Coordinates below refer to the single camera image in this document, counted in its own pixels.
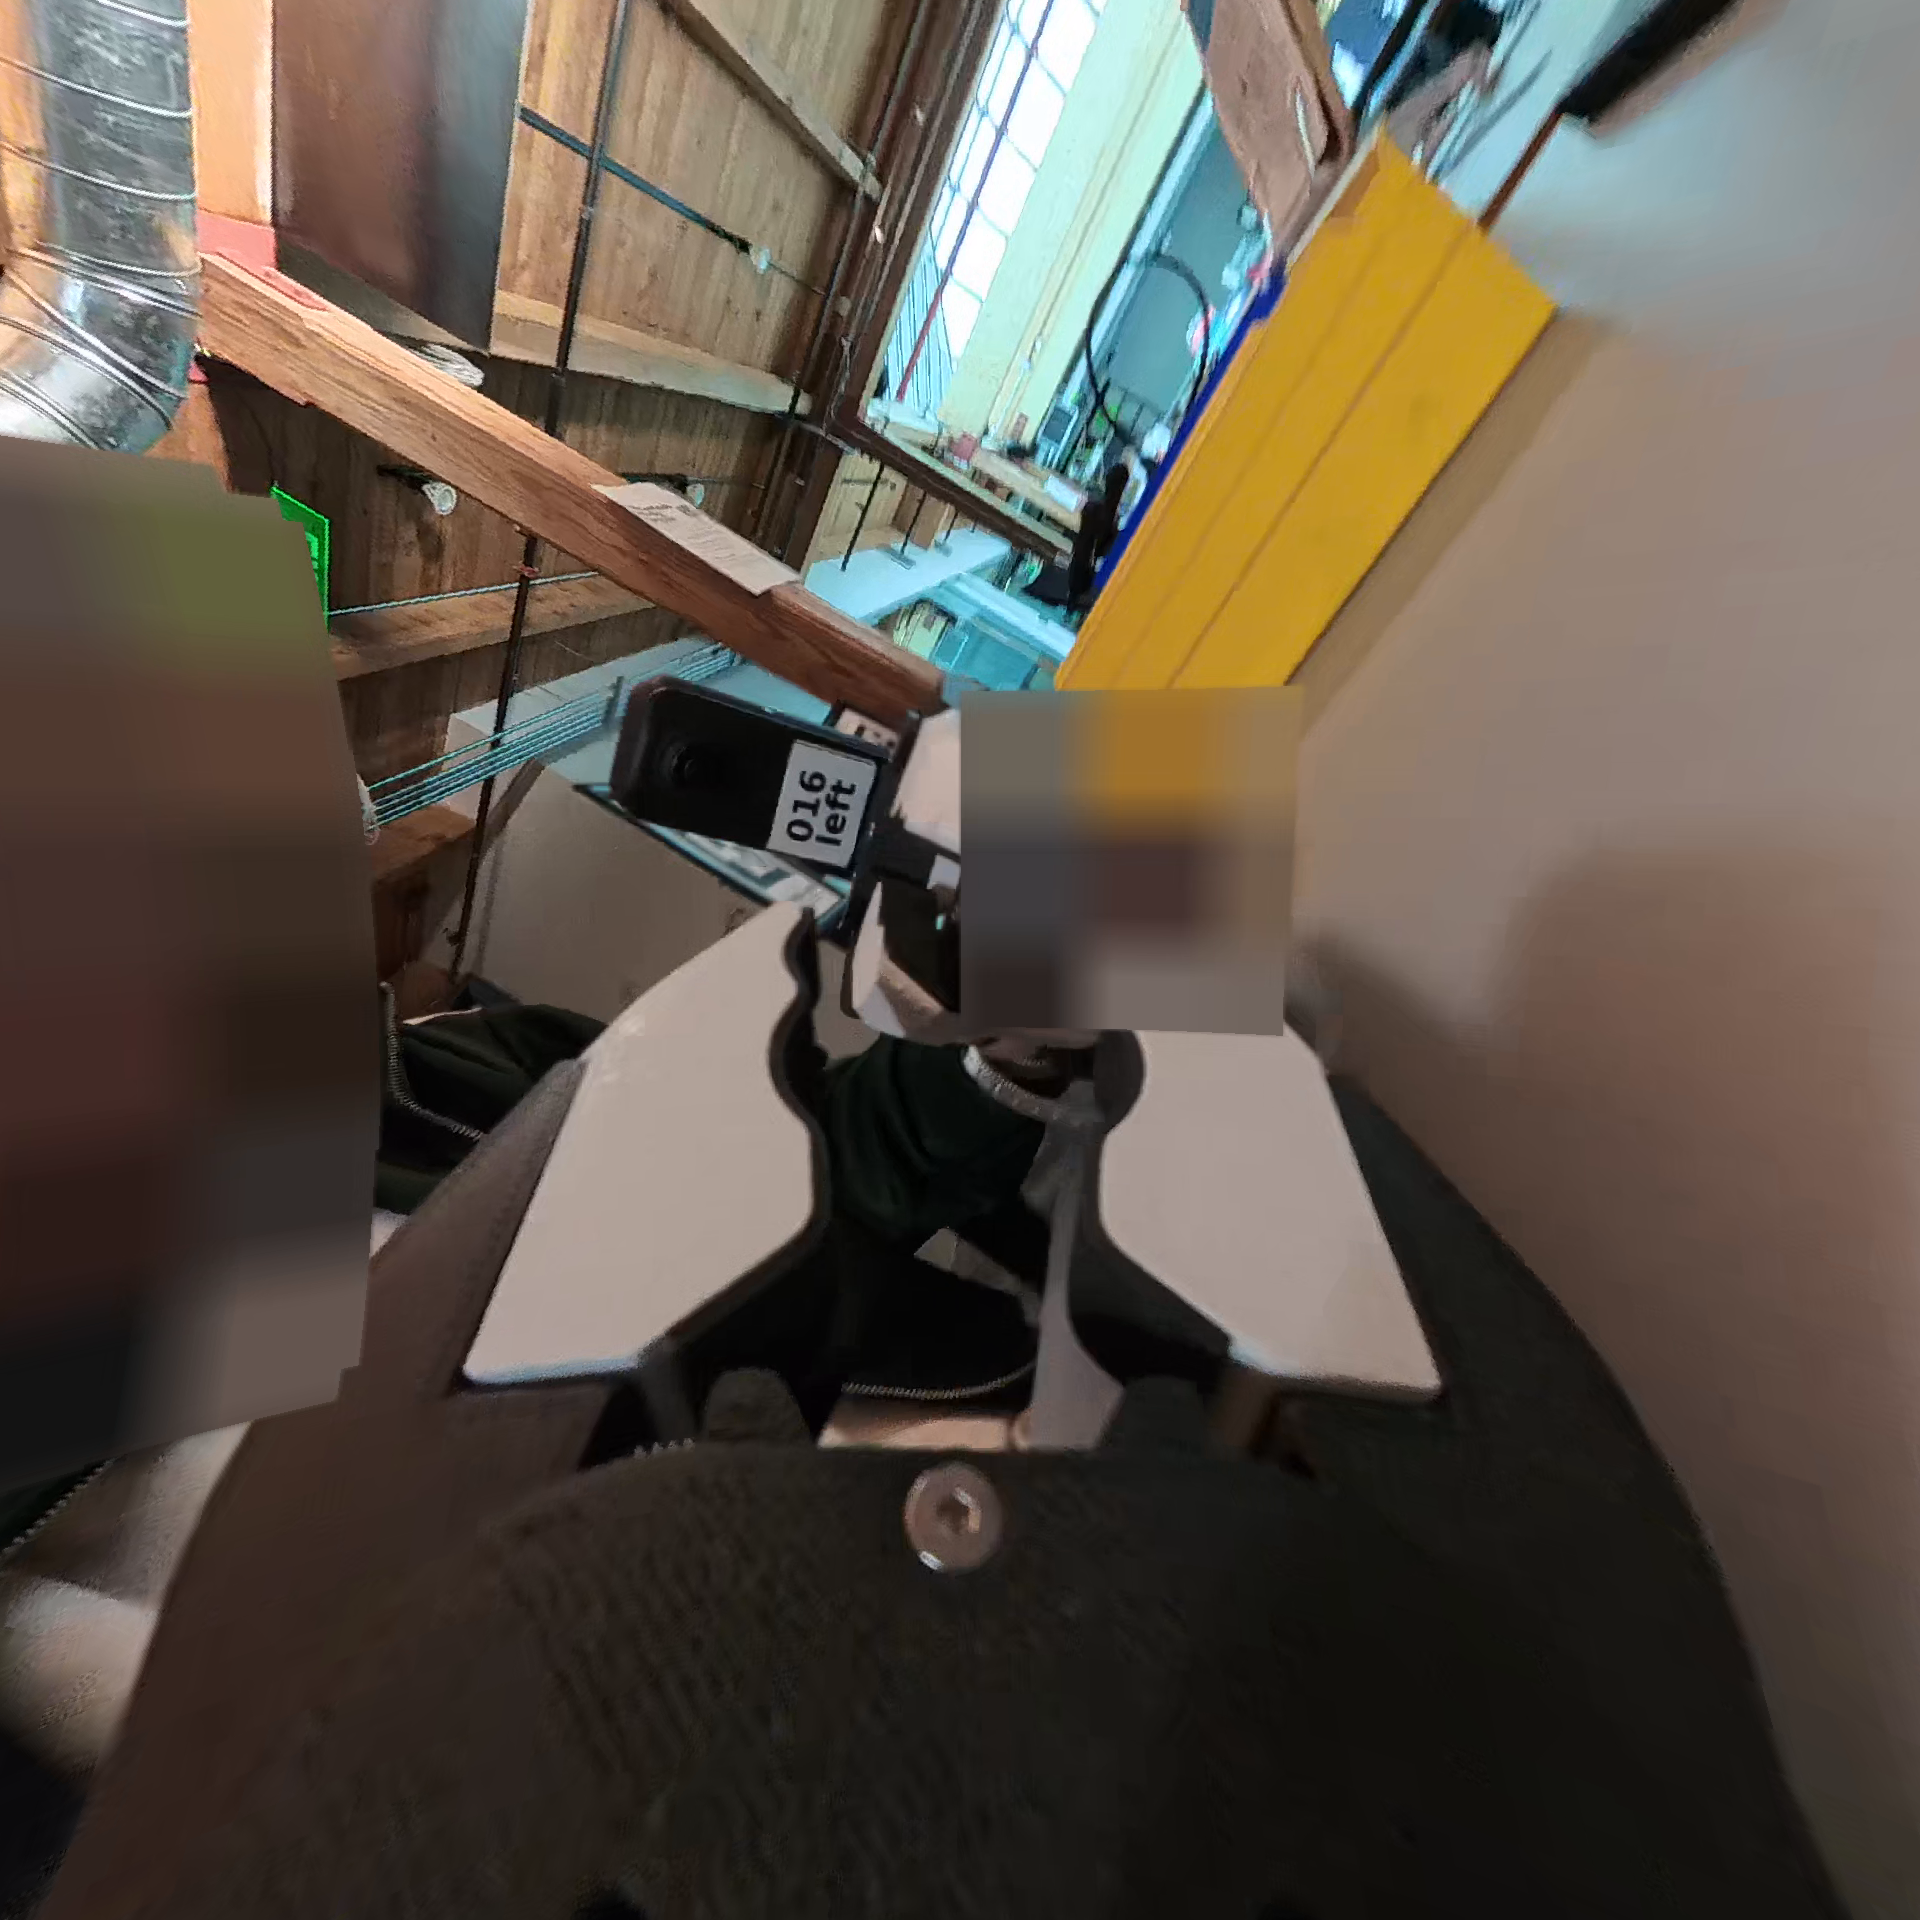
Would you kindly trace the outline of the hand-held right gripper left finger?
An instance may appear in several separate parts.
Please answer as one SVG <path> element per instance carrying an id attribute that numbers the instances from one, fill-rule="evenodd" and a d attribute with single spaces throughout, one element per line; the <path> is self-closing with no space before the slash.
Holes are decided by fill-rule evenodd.
<path id="1" fill-rule="evenodd" d="M 587 1047 L 468 1384 L 661 1370 L 818 1239 L 826 1140 L 787 1058 L 818 988 L 813 914 L 771 904 Z"/>

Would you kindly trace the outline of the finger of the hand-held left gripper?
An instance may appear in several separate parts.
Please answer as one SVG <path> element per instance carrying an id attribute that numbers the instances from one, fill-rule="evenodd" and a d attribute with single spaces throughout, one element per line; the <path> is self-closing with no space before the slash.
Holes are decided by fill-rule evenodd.
<path id="1" fill-rule="evenodd" d="M 963 930 L 954 901 L 878 884 L 844 965 L 844 1013 L 885 1039 L 959 1042 Z"/>
<path id="2" fill-rule="evenodd" d="M 963 844 L 963 713 L 945 709 L 919 721 L 902 749 L 899 822 L 930 845 Z"/>

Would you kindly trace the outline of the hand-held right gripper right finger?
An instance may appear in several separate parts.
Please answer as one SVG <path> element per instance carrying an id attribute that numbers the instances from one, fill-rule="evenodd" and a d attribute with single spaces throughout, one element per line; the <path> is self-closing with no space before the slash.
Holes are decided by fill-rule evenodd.
<path id="1" fill-rule="evenodd" d="M 1113 1034 L 1097 1245 L 1287 1388 L 1428 1402 L 1442 1374 L 1331 1081 L 1297 1032 Z"/>

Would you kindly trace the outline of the yellow plastic bin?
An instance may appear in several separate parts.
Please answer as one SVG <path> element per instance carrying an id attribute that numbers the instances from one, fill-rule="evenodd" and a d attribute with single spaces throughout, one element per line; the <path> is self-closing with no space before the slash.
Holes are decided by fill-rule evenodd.
<path id="1" fill-rule="evenodd" d="M 1170 460 L 1057 685 L 1287 682 L 1555 318 L 1510 253 L 1374 136 Z"/>

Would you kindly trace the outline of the grey desk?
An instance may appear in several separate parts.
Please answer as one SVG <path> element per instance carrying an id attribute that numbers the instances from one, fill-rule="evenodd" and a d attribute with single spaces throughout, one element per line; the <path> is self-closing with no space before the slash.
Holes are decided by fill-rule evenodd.
<path id="1" fill-rule="evenodd" d="M 1306 662 L 1339 1061 L 1617 1368 L 1916 1916 L 1916 4 L 1741 4 L 1495 240 L 1550 325 Z"/>

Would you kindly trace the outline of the large framed poster sign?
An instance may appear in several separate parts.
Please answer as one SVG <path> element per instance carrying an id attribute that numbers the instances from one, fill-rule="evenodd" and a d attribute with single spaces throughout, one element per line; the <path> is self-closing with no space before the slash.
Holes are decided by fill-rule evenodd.
<path id="1" fill-rule="evenodd" d="M 802 904 L 820 924 L 836 921 L 849 906 L 850 884 L 841 876 L 820 873 L 795 860 L 742 848 L 727 839 L 644 822 L 617 805 L 606 783 L 575 783 L 573 790 L 756 904 Z"/>

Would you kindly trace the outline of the silver mesh wristwatch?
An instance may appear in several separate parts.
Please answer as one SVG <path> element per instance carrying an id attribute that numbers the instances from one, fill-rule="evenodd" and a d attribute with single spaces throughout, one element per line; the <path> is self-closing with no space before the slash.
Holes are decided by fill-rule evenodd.
<path id="1" fill-rule="evenodd" d="M 1053 1122 L 1074 1085 L 1087 1078 L 1087 1047 L 994 1048 L 969 1045 L 963 1070 L 991 1104 L 1033 1122 Z"/>

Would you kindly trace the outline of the dark green zip jacket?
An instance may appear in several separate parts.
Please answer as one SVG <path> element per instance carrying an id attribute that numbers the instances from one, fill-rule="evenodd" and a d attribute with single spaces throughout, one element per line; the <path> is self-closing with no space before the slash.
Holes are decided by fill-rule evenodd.
<path id="1" fill-rule="evenodd" d="M 604 1023 L 549 1004 L 466 1004 L 397 1018 L 382 1001 L 374 1150 L 380 1245 Z M 1041 1337 L 1005 1286 L 921 1258 L 939 1232 L 980 1245 L 1010 1221 L 1043 1142 L 991 1102 L 954 1047 L 876 1039 L 830 1061 L 804 1047 L 801 1090 L 823 1124 L 831 1223 L 801 1271 L 747 1301 L 686 1357 L 689 1383 L 762 1368 L 812 1428 L 844 1397 L 916 1405 L 1007 1401 Z"/>

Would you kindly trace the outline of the white paper notice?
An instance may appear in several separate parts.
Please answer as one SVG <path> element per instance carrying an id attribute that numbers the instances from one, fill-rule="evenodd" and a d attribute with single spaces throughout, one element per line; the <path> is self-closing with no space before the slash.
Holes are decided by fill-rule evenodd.
<path id="1" fill-rule="evenodd" d="M 802 576 L 775 554 L 709 517 L 681 492 L 659 481 L 599 486 L 599 495 L 650 525 L 678 553 L 705 561 L 747 593 L 801 585 Z"/>

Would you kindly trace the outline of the green exit sign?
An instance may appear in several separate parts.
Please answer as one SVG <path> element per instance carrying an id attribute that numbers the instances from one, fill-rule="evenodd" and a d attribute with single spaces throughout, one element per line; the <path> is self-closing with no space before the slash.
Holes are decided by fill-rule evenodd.
<path id="1" fill-rule="evenodd" d="M 269 501 L 275 502 L 276 511 L 292 522 L 307 546 L 308 564 L 316 576 L 319 612 L 330 614 L 330 574 L 332 574 L 332 522 L 330 517 L 319 510 L 307 505 L 300 495 L 291 493 L 289 489 L 275 485 L 269 489 Z"/>

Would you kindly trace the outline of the blue plastic bin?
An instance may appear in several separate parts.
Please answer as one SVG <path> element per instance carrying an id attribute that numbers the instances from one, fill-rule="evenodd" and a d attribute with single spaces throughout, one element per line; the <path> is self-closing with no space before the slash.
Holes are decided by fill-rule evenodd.
<path id="1" fill-rule="evenodd" d="M 1274 314 L 1275 306 L 1285 295 L 1287 276 L 1287 264 L 1271 261 L 1260 282 L 1251 293 L 1246 293 L 1246 298 L 1242 298 L 1234 309 L 1233 325 L 1210 327 L 1207 365 L 1198 378 L 1194 396 L 1167 430 L 1159 431 L 1157 439 L 1148 439 L 1148 444 L 1142 444 L 1142 455 L 1135 462 L 1138 479 L 1135 485 L 1131 485 L 1130 495 L 1123 501 L 1117 529 L 1111 542 L 1109 554 L 1102 561 L 1103 574 L 1111 574 L 1117 566 L 1126 544 L 1135 534 L 1141 518 L 1157 502 L 1173 466 L 1185 456 L 1188 441 L 1198 431 L 1199 423 L 1207 417 L 1213 396 L 1218 392 L 1225 374 L 1233 369 L 1234 358 L 1242 356 L 1246 343 L 1252 335 L 1258 335 L 1260 329 Z"/>

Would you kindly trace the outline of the brown board on white stand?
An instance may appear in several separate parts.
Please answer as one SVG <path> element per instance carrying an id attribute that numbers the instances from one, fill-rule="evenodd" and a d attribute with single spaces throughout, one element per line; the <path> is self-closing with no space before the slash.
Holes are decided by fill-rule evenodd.
<path id="1" fill-rule="evenodd" d="M 1185 1 L 1220 135 L 1289 261 L 1339 186 L 1356 148 L 1313 1 Z"/>

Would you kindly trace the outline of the silver ventilation ducts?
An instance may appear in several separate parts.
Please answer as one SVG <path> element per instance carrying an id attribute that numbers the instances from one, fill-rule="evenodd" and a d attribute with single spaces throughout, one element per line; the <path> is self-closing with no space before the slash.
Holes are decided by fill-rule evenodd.
<path id="1" fill-rule="evenodd" d="M 201 313 L 186 4 L 4 4 L 3 161 L 3 431 L 143 455 Z"/>

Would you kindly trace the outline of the wall-mounted metal rails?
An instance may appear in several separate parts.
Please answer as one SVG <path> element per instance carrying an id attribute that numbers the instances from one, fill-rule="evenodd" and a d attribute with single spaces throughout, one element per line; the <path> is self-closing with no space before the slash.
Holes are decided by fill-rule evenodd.
<path id="1" fill-rule="evenodd" d="M 439 753 L 366 783 L 367 822 L 387 830 L 525 762 L 557 761 L 611 738 L 634 689 L 647 681 L 707 682 L 738 664 L 742 656 L 714 640 L 674 640 L 524 687 L 505 713 L 497 713 L 493 703 L 457 710 Z"/>

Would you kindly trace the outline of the wooden support post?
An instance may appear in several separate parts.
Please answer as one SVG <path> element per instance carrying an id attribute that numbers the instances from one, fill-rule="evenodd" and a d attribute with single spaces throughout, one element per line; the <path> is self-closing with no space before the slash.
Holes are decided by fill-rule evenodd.
<path id="1" fill-rule="evenodd" d="M 930 662 L 802 583 L 750 585 L 746 560 L 715 560 L 695 534 L 641 517 L 580 450 L 295 281 L 203 253 L 198 345 L 812 697 L 889 727 L 947 705 L 945 676 Z"/>

